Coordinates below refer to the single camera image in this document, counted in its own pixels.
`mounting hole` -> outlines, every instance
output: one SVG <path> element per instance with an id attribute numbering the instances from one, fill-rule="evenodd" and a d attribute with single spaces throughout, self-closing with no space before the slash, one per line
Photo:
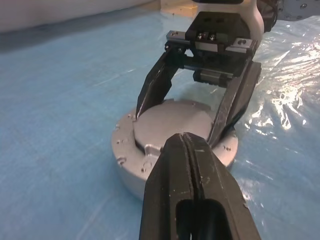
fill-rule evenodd
<path id="1" fill-rule="evenodd" d="M 247 43 L 247 41 L 245 39 L 242 39 L 242 40 L 238 41 L 239 45 L 243 45 L 243 44 L 246 44 L 246 43 Z"/>
<path id="2" fill-rule="evenodd" d="M 300 6 L 300 9 L 305 9 L 307 6 L 308 6 L 308 5 L 304 3 L 304 4 L 302 4 L 302 5 Z"/>
<path id="3" fill-rule="evenodd" d="M 217 24 L 221 24 L 221 23 L 224 23 L 225 22 L 225 19 L 224 18 L 217 18 L 217 20 L 215 20 L 215 22 L 217 23 Z"/>
<path id="4" fill-rule="evenodd" d="M 223 146 L 224 150 L 227 150 L 228 152 L 231 151 L 231 147 L 228 147 L 228 146 Z"/>
<path id="5" fill-rule="evenodd" d="M 121 156 L 116 161 L 120 165 L 120 167 L 122 167 L 122 165 L 125 164 L 125 162 L 127 161 L 127 158 L 124 156 Z"/>

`metal disc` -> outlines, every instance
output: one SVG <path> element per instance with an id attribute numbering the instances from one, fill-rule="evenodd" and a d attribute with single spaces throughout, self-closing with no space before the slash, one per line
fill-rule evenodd
<path id="1" fill-rule="evenodd" d="M 124 184 L 134 195 L 143 199 L 146 180 L 166 140 L 183 132 L 207 140 L 215 113 L 205 104 L 173 99 L 148 109 L 138 120 L 135 112 L 134 108 L 118 121 L 111 142 Z M 237 149 L 238 138 L 233 129 L 212 151 L 228 167 Z"/>

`flat circular top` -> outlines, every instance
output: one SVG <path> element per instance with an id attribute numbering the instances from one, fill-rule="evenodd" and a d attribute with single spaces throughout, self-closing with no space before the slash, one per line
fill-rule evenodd
<path id="1" fill-rule="evenodd" d="M 144 112 L 133 123 L 135 141 L 145 154 L 160 155 L 168 138 L 177 133 L 192 133 L 208 139 L 213 120 L 204 107 L 189 101 L 166 101 Z"/>

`screw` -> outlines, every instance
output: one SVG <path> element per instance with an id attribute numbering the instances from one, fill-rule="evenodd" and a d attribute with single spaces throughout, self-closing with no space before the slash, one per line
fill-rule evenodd
<path id="1" fill-rule="evenodd" d="M 142 173 L 145 173 L 148 169 L 150 169 L 152 167 L 152 163 L 151 162 L 149 162 L 149 161 L 146 161 L 144 164 L 143 164 L 143 166 L 142 166 L 142 168 L 141 168 L 141 172 Z"/>
<path id="2" fill-rule="evenodd" d="M 215 35 L 215 34 L 211 34 L 211 35 L 209 36 L 209 39 L 210 39 L 211 41 L 216 40 L 216 35 Z"/>
<path id="3" fill-rule="evenodd" d="M 246 44 L 246 43 L 247 43 L 247 41 L 245 39 L 241 39 L 241 40 L 238 41 L 239 45 L 243 45 L 243 44 Z"/>
<path id="4" fill-rule="evenodd" d="M 223 148 L 224 148 L 225 150 L 227 150 L 228 152 L 230 152 L 230 151 L 231 151 L 231 148 L 230 148 L 230 147 L 228 147 L 228 146 L 223 146 Z"/>
<path id="5" fill-rule="evenodd" d="M 120 167 L 122 167 L 122 165 L 125 164 L 125 162 L 127 161 L 127 158 L 124 156 L 121 156 L 116 161 L 120 165 Z"/>
<path id="6" fill-rule="evenodd" d="M 204 34 L 202 32 L 199 33 L 198 39 L 201 40 L 204 37 Z"/>

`plastic sheet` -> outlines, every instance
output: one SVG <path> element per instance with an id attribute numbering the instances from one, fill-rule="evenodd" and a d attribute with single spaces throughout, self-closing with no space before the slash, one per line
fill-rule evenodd
<path id="1" fill-rule="evenodd" d="M 263 240 L 319 238 L 319 23 L 318 17 L 279 21 L 264 35 L 254 58 L 262 63 L 261 77 L 236 125 L 231 173 Z M 213 109 L 222 95 L 197 83 L 184 92 Z"/>
<path id="2" fill-rule="evenodd" d="M 0 36 L 0 239 L 134 240 L 142 203 L 115 169 L 111 132 L 136 104 L 169 30 L 191 18 L 133 8 Z M 263 240 L 318 239 L 320 18 L 279 21 L 236 125 L 231 173 Z M 179 70 L 168 98 L 218 107 Z"/>

